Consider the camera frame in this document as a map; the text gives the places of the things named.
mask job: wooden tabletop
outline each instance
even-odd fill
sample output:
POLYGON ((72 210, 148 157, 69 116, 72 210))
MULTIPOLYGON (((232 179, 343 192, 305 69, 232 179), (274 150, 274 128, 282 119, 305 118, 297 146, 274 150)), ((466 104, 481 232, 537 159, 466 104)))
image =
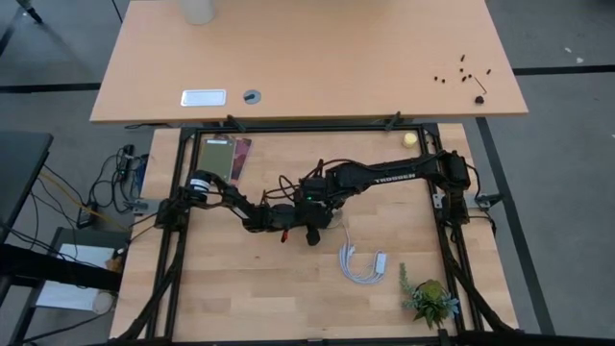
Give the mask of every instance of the wooden tabletop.
MULTIPOLYGON (((443 146, 472 162, 462 125, 439 125, 443 146)), ((142 192, 144 198, 168 195, 179 130, 154 134, 142 192)), ((348 158, 363 163, 416 157, 418 148, 401 145, 402 132, 293 133, 242 135, 253 139, 239 189, 257 202, 278 176, 304 176, 319 159, 348 158)), ((341 227, 321 232, 314 247, 305 230, 294 229, 285 244, 280 233, 250 234, 229 210, 192 210, 184 257, 174 340, 401 337, 435 335, 414 313, 401 310, 399 264, 413 284, 445 283, 442 258, 427 184, 422 180, 373 186, 343 208, 357 252, 353 268, 368 263, 377 250, 388 254, 384 280, 354 284, 339 268, 337 252, 345 240, 341 227)), ((135 234, 151 225, 135 227, 135 234)), ((515 326, 498 250, 488 222, 472 219, 463 227, 478 290, 502 319, 515 326)), ((111 336, 124 332, 152 290, 160 230, 140 236, 130 248, 111 336)), ((466 326, 472 328, 467 299, 461 296, 466 326)), ((164 320, 165 307, 161 309, 164 320)), ((451 320, 445 323, 451 334, 451 320)))
POLYGON ((195 26, 177 1, 131 2, 91 121, 528 112, 483 0, 220 0, 215 6, 216 17, 195 26), (225 89, 226 105, 182 107, 187 89, 225 89), (259 103, 245 103, 249 89, 261 93, 259 103), (483 105, 475 104, 479 95, 483 105))

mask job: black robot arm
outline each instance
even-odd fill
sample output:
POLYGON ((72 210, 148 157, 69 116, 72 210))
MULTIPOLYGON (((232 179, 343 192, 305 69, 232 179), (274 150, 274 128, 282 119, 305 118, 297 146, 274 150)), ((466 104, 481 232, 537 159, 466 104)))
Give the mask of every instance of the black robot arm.
POLYGON ((463 192, 470 186, 470 178, 465 159, 456 152, 443 151, 416 159, 371 165, 350 160, 319 161, 298 185, 279 189, 293 189, 289 197, 292 197, 294 205, 270 206, 267 194, 263 195, 259 205, 255 205, 235 186, 213 173, 199 170, 190 176, 186 187, 179 189, 176 198, 160 204, 157 226, 184 224, 185 213, 191 207, 205 210, 225 207, 241 218, 249 232, 284 231, 284 242, 286 231, 306 226, 308 244, 316 245, 320 240, 318 230, 329 225, 332 212, 341 208, 349 197, 360 194, 372 185, 412 179, 432 181, 444 191, 443 211, 447 221, 455 224, 468 222, 463 192), (323 174, 326 165, 338 162, 341 163, 323 174), (216 186, 217 191, 211 188, 212 185, 216 186), (212 194, 220 195, 220 201, 209 204, 212 194))

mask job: potted plant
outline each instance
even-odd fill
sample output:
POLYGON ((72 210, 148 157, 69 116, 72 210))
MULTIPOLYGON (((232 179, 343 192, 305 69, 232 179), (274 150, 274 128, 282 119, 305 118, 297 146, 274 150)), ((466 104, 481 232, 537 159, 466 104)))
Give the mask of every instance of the potted plant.
POLYGON ((400 264, 400 285, 408 297, 402 302, 402 308, 416 309, 414 321, 425 318, 430 329, 433 324, 441 328, 444 320, 459 313, 459 301, 438 280, 427 280, 416 287, 410 285, 404 263, 400 264))

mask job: smartphone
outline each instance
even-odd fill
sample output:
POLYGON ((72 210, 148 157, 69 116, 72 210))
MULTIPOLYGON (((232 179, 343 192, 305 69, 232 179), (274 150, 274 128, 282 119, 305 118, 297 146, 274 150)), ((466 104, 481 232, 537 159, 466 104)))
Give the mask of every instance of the smartphone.
POLYGON ((231 182, 235 140, 232 138, 205 138, 201 145, 197 169, 216 174, 231 182))

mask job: gray floor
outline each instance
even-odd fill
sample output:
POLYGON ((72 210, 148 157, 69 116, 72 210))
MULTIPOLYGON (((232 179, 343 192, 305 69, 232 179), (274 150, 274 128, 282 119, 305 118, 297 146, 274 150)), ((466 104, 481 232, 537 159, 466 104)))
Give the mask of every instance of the gray floor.
MULTIPOLYGON (((127 0, 117 1, 124 12, 127 0)), ((100 82, 120 28, 110 1, 35 2, 48 28, 22 17, 0 57, 0 86, 100 82)), ((615 63, 615 2, 611 0, 489 0, 488 6, 514 67, 615 63)), ((0 0, 0 34, 16 5, 0 0)), ((611 178, 615 148, 615 74, 521 77, 530 116, 489 120, 517 203, 529 248, 556 331, 615 338, 615 286, 611 178)), ((95 91, 0 94, 0 128, 51 132, 48 164, 86 191, 103 158, 126 143, 146 152, 151 130, 92 125, 95 91)), ((464 120, 478 169, 490 191, 493 177, 474 120, 464 120)), ((45 198, 37 185, 34 192, 45 198)), ((65 199, 69 213, 76 213, 65 199)), ((63 218, 39 206, 39 238, 49 241, 63 218)), ((502 207, 493 211, 498 245, 521 327, 537 332, 528 291, 502 207)), ((15 227, 32 234, 28 201, 15 227)), ((130 223, 124 216, 122 222, 130 223)), ((0 309, 0 345, 27 290, 13 289, 0 309)), ((42 310, 30 334, 67 326, 89 314, 42 310)), ((106 339, 111 317, 41 345, 84 344, 106 339)))

